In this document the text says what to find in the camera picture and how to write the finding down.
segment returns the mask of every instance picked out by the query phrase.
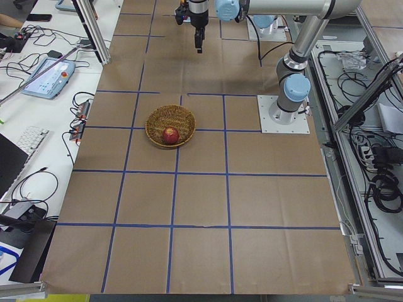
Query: black phone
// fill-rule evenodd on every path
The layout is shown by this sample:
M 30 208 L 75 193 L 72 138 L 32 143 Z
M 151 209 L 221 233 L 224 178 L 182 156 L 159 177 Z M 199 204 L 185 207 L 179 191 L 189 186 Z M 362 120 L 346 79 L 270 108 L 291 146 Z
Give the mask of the black phone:
M 48 22 L 52 19 L 51 14 L 29 14 L 27 17 L 27 21 L 41 21 Z

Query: basket rim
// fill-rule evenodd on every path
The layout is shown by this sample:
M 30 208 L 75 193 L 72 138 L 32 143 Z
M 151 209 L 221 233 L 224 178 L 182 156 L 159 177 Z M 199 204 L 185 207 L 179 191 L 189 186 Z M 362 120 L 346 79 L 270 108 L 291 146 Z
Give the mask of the basket rim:
M 157 111 L 159 111 L 159 110 L 161 110 L 161 109 L 163 109 L 163 108 L 165 108 L 165 107 L 173 107 L 173 106 L 174 106 L 174 107 L 179 107 L 179 108 L 181 108 L 181 110 L 185 110 L 185 111 L 187 111 L 188 113 L 190 113 L 190 115 L 191 115 L 191 117 L 192 117 L 192 119 L 193 119 L 193 121 L 194 121 L 195 126 L 193 127 L 192 132 L 190 133 L 189 137 L 188 137 L 185 141 L 183 141 L 183 142 L 181 142 L 181 143 L 177 143 L 177 144 L 175 144 L 175 145 L 163 145 L 163 144 L 161 144 L 161 143 L 159 143 L 159 142 L 156 142 L 155 140 L 153 140 L 153 139 L 151 138 L 151 136 L 150 136 L 150 134 L 149 134 L 149 127 L 147 127 L 147 125 L 148 125 L 148 123 L 149 123 L 150 117 L 151 117 L 155 112 L 157 112 Z M 145 134 L 147 134 L 147 137 L 150 139 L 150 141 L 152 141 L 154 144 L 156 144 L 156 145 L 158 145 L 158 146 L 160 146 L 160 147 L 162 147 L 162 148 L 176 148 L 176 147 L 179 147 L 179 146 L 184 145 L 185 143 L 189 142 L 189 140 L 193 137 L 193 134 L 195 133 L 195 131 L 196 131 L 196 119 L 195 119 L 194 114 L 193 114 L 188 108 L 185 108 L 184 106 L 181 106 L 181 105 L 178 105 L 178 104 L 169 104 L 169 105 L 164 105 L 164 106 L 160 106 L 160 107 L 156 108 L 156 109 L 149 115 L 149 117 L 147 118 L 147 120 L 145 121 Z

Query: person's arm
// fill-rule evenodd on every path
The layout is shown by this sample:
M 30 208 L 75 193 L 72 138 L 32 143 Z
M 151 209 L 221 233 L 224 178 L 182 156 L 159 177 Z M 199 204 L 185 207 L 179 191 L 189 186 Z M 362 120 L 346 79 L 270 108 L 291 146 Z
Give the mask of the person's arm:
M 0 25 L 8 26 L 8 27 L 15 27 L 21 28 L 23 27 L 23 23 L 14 19 L 12 17 L 6 16 L 5 14 L 0 14 Z

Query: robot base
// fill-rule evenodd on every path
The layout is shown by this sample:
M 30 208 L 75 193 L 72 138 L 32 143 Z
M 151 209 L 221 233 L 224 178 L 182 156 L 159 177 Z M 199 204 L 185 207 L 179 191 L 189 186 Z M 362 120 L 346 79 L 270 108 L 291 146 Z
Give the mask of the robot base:
M 278 96 L 258 96 L 259 116 L 262 133 L 310 134 L 305 114 L 297 115 L 290 125 L 281 125 L 272 120 L 269 115 L 270 106 L 277 101 Z
M 247 21 L 247 31 L 249 32 L 249 41 L 257 41 L 258 38 L 256 37 L 256 32 L 254 31 L 253 25 L 249 20 Z M 283 20 L 281 17 L 277 19 L 278 26 L 283 26 Z M 267 34 L 259 35 L 259 39 L 261 41 L 269 41 L 269 42 L 286 42 L 287 41 L 287 36 L 285 35 L 285 30 L 282 28 L 277 28 L 275 30 L 272 30 L 271 33 L 269 33 L 269 28 L 265 29 L 265 32 Z

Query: white desk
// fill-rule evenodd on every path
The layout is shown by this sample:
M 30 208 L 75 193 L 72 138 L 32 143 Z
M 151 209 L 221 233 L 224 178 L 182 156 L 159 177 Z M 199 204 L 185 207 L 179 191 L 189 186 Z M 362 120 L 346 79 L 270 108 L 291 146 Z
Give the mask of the white desk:
M 123 0 L 96 1 L 94 4 L 99 16 L 98 26 L 105 40 L 111 41 L 112 39 L 122 2 Z M 55 9 L 55 3 L 56 1 L 53 0 L 39 0 L 32 13 L 50 13 L 53 15 L 52 20 L 50 22 L 25 22 L 24 27 L 28 25 L 39 25 L 44 28 L 51 28 L 53 30 L 60 30 L 86 37 L 84 28 L 77 14 Z M 78 42 L 78 38 L 76 37 L 66 36 L 66 38 L 71 42 Z M 10 62 L 18 62 L 31 53 L 47 53 L 49 50 L 67 53 L 73 48 L 73 46 L 69 45 L 61 38 L 57 38 L 46 47 L 34 45 L 34 40 L 35 39 L 32 38 L 29 39 L 21 53 L 13 54 L 9 59 L 3 60 L 0 62 L 0 66 L 5 66 Z M 41 38 L 39 42 L 46 44 L 48 41 L 50 41 L 48 38 Z M 40 146 L 37 154 L 31 159 L 21 176 L 21 178 L 25 177 L 42 167 L 48 167 L 48 171 L 53 172 L 57 176 L 59 179 L 59 188 L 47 201 L 49 205 L 48 216 L 59 214 L 72 171 L 71 160 L 67 156 L 67 150 L 61 139 L 61 134 L 69 130 L 69 124 L 74 118 L 73 114 L 69 111 L 72 104 L 72 97 L 79 91 L 95 93 L 102 73 L 102 65 L 98 62 L 94 53 L 79 52 L 77 60 L 88 61 L 91 66 L 76 69 L 69 83 L 54 100 L 17 94 L 0 107 L 0 119 L 5 122 L 4 125 L 0 125 L 0 133 L 8 137 L 14 143 L 19 140 L 28 126 L 38 126 L 50 130 L 50 133 Z M 28 77 L 28 75 L 22 72 L 13 72 L 13 74 L 25 79 Z M 20 80 L 7 77 L 5 70 L 1 69 L 0 98 L 14 91 L 19 83 Z M 77 96 L 76 99 L 78 103 L 81 103 L 87 100 L 87 98 L 89 98 L 89 96 L 80 95 Z M 75 143 L 69 142 L 67 135 L 65 137 L 72 156 L 75 159 L 78 146 Z M 52 177 L 40 175 L 26 183 L 25 192 L 30 192 L 30 198 L 41 199 L 46 198 L 53 191 L 54 187 L 55 181 Z M 14 250 L 18 254 L 22 252 L 22 250 L 4 244 L 0 245 Z M 13 258 L 12 256 L 5 255 L 3 259 L 0 260 L 0 269 L 13 263 Z M 0 276 L 0 284 L 12 283 L 8 281 L 11 272 L 12 270 L 9 270 Z

